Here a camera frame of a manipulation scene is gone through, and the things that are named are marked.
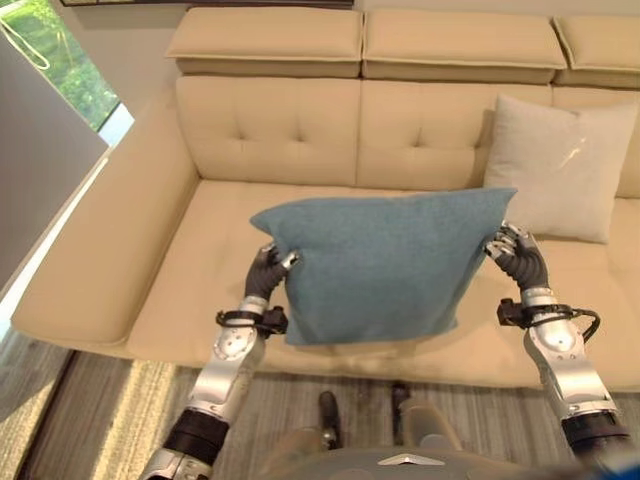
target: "gray fabric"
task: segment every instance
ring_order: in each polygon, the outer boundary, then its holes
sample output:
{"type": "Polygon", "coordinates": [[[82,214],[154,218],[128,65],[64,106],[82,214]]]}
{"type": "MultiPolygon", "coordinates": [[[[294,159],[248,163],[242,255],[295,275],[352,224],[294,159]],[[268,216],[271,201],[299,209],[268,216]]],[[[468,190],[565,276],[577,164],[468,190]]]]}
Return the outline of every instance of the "gray fabric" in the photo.
{"type": "Polygon", "coordinates": [[[292,345],[444,333],[513,189],[309,199],[251,219],[302,261],[286,282],[292,345]]]}

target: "sofa cushion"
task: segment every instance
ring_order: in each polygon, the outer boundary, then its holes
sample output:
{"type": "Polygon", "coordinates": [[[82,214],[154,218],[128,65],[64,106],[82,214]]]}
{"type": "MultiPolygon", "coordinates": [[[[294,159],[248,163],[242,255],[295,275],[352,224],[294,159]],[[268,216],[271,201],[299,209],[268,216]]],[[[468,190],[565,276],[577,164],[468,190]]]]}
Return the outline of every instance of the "sofa cushion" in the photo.
{"type": "Polygon", "coordinates": [[[354,184],[359,81],[193,76],[176,88],[182,132],[202,177],[354,184]]]}
{"type": "Polygon", "coordinates": [[[287,343],[406,340],[456,326],[456,307],[512,189],[311,198],[251,218],[302,258],[286,282],[287,343]]]}
{"type": "Polygon", "coordinates": [[[387,9],[365,23],[367,78],[545,84],[566,67],[545,17],[387,9]]]}
{"type": "Polygon", "coordinates": [[[498,93],[552,101],[548,86],[362,82],[357,185],[481,187],[498,93]]]}
{"type": "Polygon", "coordinates": [[[500,95],[484,185],[516,188],[506,218],[534,234],[607,243],[637,116],[634,102],[565,110],[500,95]]]}
{"type": "Polygon", "coordinates": [[[357,77],[361,37],[357,11],[192,8],[167,56],[184,73],[357,77]]]}
{"type": "MultiPolygon", "coordinates": [[[[201,366],[218,327],[216,312],[239,303],[257,249],[270,237],[248,219],[270,205],[308,197],[395,196],[397,191],[202,181],[158,272],[127,348],[146,359],[201,366]]],[[[592,308],[601,330],[589,358],[614,391],[640,390],[640,335],[636,284],[640,269],[617,268],[619,252],[637,260],[640,200],[616,200],[610,244],[542,241],[552,285],[563,302],[592,308]],[[623,272],[624,279],[617,278],[623,272]]],[[[263,368],[291,373],[351,375],[487,386],[538,386],[537,370],[522,346],[522,331],[500,327],[501,298],[516,285],[484,262],[458,307],[458,328],[435,337],[376,344],[293,347],[268,341],[263,368]]],[[[286,305],[284,289],[273,305],[286,305]]]]}
{"type": "MultiPolygon", "coordinates": [[[[640,92],[575,87],[553,88],[553,106],[558,108],[604,107],[625,102],[640,103],[640,92]]],[[[629,141],[617,195],[640,198],[640,114],[629,141]]]]}
{"type": "Polygon", "coordinates": [[[569,69],[559,85],[640,89],[640,17],[554,18],[569,69]]]}

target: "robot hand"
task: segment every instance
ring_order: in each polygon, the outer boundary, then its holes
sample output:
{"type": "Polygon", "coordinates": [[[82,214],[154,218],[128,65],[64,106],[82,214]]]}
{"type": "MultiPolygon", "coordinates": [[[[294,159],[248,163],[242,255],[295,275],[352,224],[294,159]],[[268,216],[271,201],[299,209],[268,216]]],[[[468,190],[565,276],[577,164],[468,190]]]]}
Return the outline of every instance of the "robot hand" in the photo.
{"type": "Polygon", "coordinates": [[[521,292],[549,288],[547,266],[529,232],[503,222],[484,249],[502,271],[516,281],[521,292]]]}
{"type": "Polygon", "coordinates": [[[258,250],[245,282],[244,296],[269,301],[271,293],[298,261],[296,252],[278,261],[278,249],[271,243],[258,250]]]}
{"type": "Polygon", "coordinates": [[[558,304],[549,288],[544,258],[530,233],[503,223],[484,248],[520,288],[522,303],[503,299],[498,319],[501,325],[526,330],[525,350],[540,372],[551,407],[574,453],[590,458],[610,449],[626,448],[629,433],[584,348],[598,329],[598,314],[558,304]],[[581,333],[571,320],[583,315],[591,316],[593,322],[581,333]]]}

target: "wall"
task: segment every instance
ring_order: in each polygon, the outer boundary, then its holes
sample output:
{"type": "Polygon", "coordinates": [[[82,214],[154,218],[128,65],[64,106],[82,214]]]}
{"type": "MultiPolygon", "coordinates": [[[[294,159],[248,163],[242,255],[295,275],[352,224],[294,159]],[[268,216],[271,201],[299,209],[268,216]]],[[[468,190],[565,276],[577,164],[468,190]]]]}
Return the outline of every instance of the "wall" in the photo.
{"type": "MultiPolygon", "coordinates": [[[[132,114],[150,95],[172,82],[177,69],[163,58],[184,5],[109,5],[66,8],[50,0],[132,114]]],[[[640,15],[638,0],[356,0],[356,7],[414,7],[432,10],[541,15],[640,15]]]]}
{"type": "Polygon", "coordinates": [[[178,70],[164,58],[185,5],[63,7],[49,0],[135,117],[178,70]]]}
{"type": "Polygon", "coordinates": [[[0,291],[106,147],[0,32],[0,291]]]}

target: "window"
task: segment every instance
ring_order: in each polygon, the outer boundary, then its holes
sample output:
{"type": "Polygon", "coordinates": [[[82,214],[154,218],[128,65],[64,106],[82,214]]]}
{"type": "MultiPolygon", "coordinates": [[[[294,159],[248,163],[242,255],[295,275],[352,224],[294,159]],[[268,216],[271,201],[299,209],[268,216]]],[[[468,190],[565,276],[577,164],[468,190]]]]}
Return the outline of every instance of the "window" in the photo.
{"type": "Polygon", "coordinates": [[[47,0],[0,0],[0,27],[98,131],[120,101],[47,0]]]}

